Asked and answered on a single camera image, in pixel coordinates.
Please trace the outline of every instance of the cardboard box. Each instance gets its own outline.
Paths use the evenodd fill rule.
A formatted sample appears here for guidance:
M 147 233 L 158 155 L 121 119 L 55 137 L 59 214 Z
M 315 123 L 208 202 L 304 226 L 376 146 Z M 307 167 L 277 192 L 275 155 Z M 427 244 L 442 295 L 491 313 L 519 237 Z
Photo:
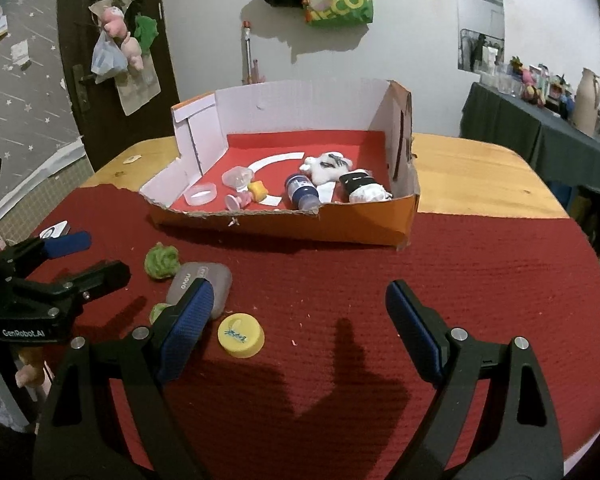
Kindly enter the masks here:
M 408 242 L 420 189 L 411 160 L 411 93 L 398 83 L 379 79 L 268 82 L 188 100 L 174 106 L 172 115 L 180 157 L 140 189 L 157 224 L 389 246 Z M 353 158 L 359 156 L 354 163 L 364 160 L 362 168 L 380 168 L 374 177 L 390 188 L 394 198 L 324 203 L 317 213 L 287 209 L 288 203 L 281 200 L 284 178 L 267 181 L 263 175 L 282 164 L 288 174 L 297 172 L 305 156 L 330 151 L 334 142 L 356 154 Z M 270 193 L 267 203 L 273 205 L 252 204 L 240 212 L 221 210 L 217 202 L 231 190 L 222 185 L 219 175 L 236 160 L 250 159 L 249 146 L 259 154 L 291 152 L 283 161 L 274 164 L 279 157 L 267 156 L 254 166 L 259 168 L 254 179 L 263 180 Z M 219 199 L 187 208 L 182 193 L 205 182 L 218 186 Z M 333 194 L 333 187 L 326 189 L 327 195 Z

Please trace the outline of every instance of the gray soap-shaped case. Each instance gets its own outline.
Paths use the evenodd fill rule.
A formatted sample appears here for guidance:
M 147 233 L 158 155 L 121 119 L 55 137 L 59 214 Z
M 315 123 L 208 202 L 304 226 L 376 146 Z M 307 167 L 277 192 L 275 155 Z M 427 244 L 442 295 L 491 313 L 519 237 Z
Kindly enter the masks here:
M 204 278 L 214 288 L 214 307 L 211 319 L 217 319 L 224 311 L 224 304 L 231 288 L 229 267 L 211 262 L 188 262 L 180 266 L 167 292 L 166 303 L 175 305 L 196 278 Z

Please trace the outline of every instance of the white wall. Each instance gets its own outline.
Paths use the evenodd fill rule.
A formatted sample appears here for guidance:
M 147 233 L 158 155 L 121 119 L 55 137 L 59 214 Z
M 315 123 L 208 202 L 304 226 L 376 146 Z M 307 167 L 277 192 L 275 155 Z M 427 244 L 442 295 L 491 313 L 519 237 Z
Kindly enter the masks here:
M 596 0 L 504 0 L 505 59 L 544 63 L 576 88 L 583 67 L 600 75 Z
M 243 20 L 251 22 L 253 55 L 268 80 L 398 80 L 413 92 L 414 131 L 457 136 L 462 105 L 478 79 L 457 69 L 456 0 L 374 0 L 366 34 L 365 27 L 314 30 L 301 9 L 275 9 L 264 0 L 163 2 L 182 100 L 241 83 Z
M 468 28 L 495 38 L 504 38 L 502 6 L 486 0 L 458 0 L 459 28 Z

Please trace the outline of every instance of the metal screw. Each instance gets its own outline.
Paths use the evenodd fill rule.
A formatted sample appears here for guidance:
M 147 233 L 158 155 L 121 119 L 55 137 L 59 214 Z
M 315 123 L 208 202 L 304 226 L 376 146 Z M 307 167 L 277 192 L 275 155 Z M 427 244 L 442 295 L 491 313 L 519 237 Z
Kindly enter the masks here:
M 131 336 L 134 339 L 137 339 L 138 341 L 144 339 L 148 335 L 149 335 L 149 329 L 145 326 L 139 326 L 138 328 L 135 328 L 134 331 L 131 333 Z
M 520 348 L 521 350 L 526 350 L 527 348 L 529 348 L 529 341 L 527 341 L 525 338 L 523 338 L 521 335 L 519 335 L 517 338 L 515 338 L 513 340 L 513 342 L 516 344 L 516 346 L 518 348 Z
M 464 328 L 456 327 L 451 329 L 451 337 L 456 341 L 464 341 L 469 337 L 469 334 Z
M 74 337 L 73 339 L 71 339 L 71 348 L 77 350 L 78 348 L 82 348 L 85 343 L 86 341 L 84 340 L 84 338 L 81 335 L 79 335 L 78 337 Z

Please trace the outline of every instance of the star pattern wallpaper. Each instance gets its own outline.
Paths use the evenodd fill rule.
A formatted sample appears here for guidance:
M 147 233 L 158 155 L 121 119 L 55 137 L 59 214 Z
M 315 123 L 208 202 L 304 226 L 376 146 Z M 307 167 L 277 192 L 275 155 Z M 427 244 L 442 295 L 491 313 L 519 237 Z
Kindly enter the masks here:
M 8 24 L 0 38 L 1 199 L 80 135 L 62 73 L 56 0 L 0 6 Z

